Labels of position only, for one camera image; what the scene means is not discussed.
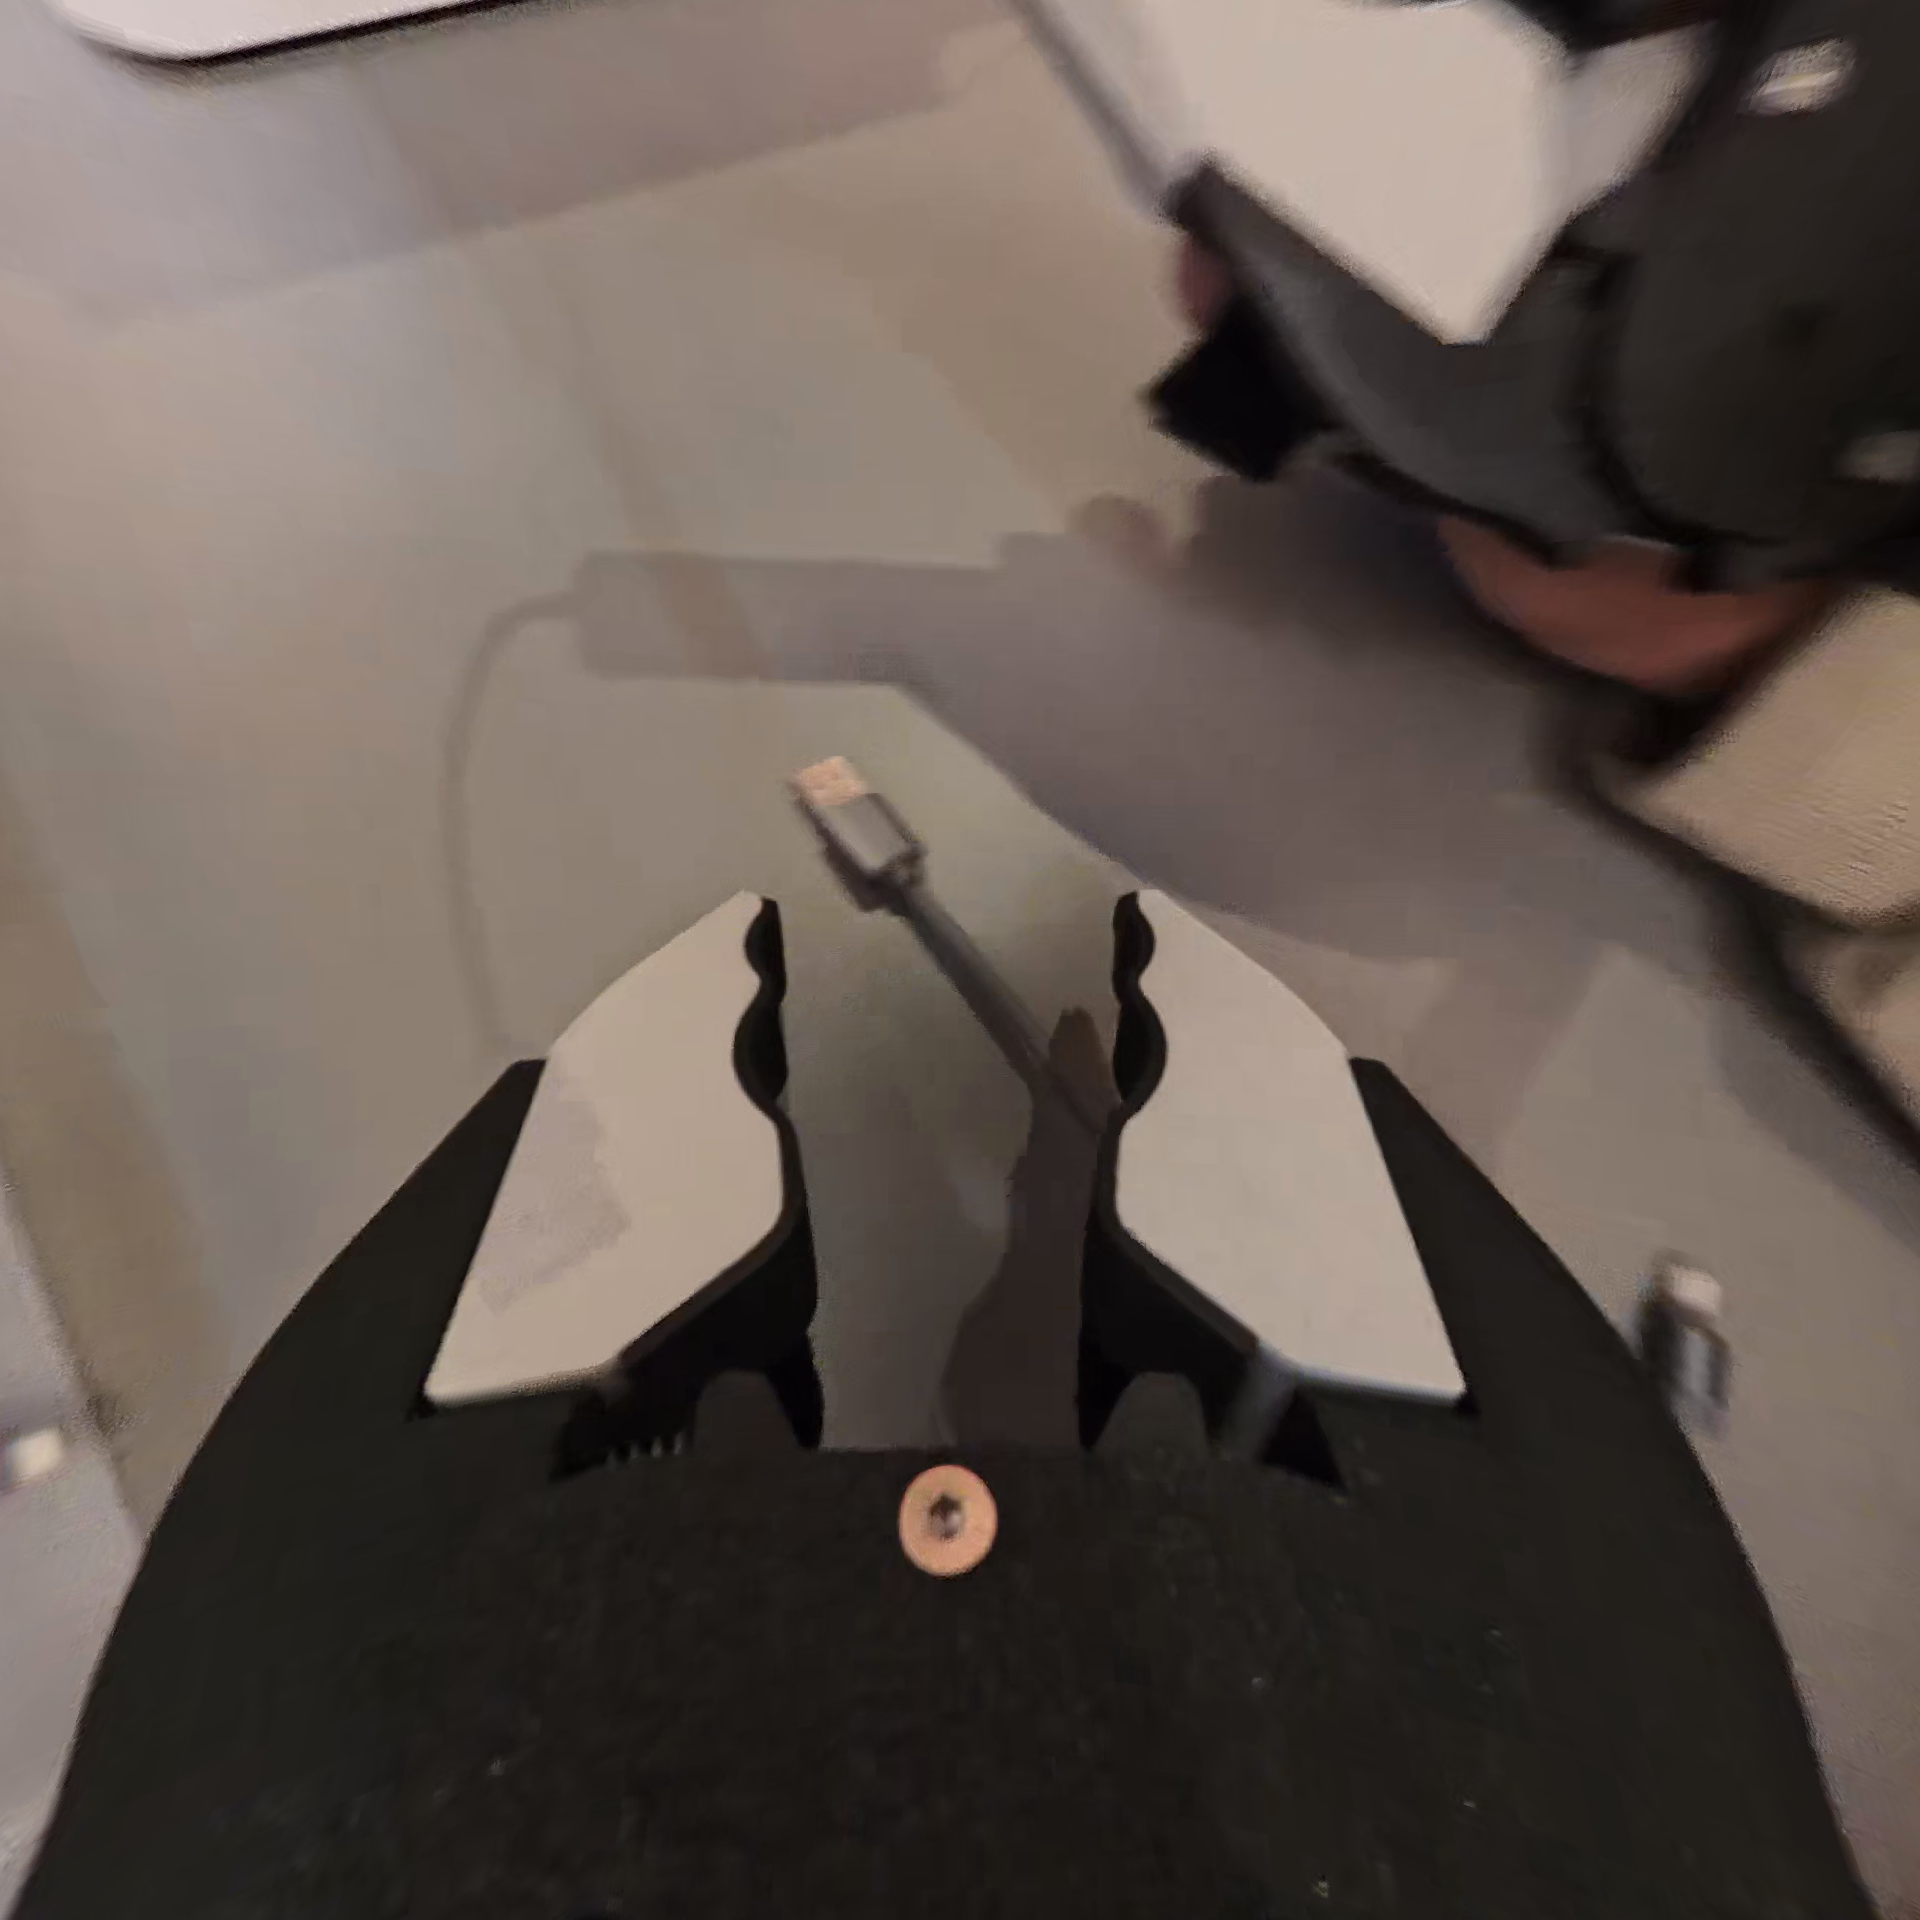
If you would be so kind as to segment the person's right hand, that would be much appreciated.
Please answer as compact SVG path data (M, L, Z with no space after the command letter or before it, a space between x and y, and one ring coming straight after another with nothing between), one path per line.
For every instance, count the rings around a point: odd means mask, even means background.
M1735 687L1840 599L1827 582L1699 592L1647 544L1599 544L1550 566L1472 520L1442 516L1436 534L1462 592L1512 640L1656 697Z

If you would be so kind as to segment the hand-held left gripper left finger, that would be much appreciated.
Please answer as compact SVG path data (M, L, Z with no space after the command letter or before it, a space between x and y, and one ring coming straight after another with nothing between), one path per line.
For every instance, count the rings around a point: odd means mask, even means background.
M734 894L565 1026L428 1406L629 1383L677 1410L712 1375L810 1362L819 1272L782 1011L779 908Z

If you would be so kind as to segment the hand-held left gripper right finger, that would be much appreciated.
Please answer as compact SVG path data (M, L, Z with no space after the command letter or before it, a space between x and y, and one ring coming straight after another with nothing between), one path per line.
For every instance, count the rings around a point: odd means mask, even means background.
M1468 1380L1359 1096L1310 1003L1160 891L1114 910L1116 1108L1079 1292L1079 1441L1142 1376L1274 1462L1311 1390L1459 1409Z

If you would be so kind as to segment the wooden book stand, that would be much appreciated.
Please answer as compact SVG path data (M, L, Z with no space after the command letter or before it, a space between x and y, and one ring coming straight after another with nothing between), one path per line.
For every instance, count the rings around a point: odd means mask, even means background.
M79 41L146 65L189 66L412 28L492 2L46 2Z

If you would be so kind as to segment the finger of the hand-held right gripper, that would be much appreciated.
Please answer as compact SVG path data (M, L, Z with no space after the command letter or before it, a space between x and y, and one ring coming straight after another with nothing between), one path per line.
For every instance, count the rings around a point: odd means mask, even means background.
M1140 204L1212 170L1479 346L1674 126L1711 8L1037 2L1035 32Z

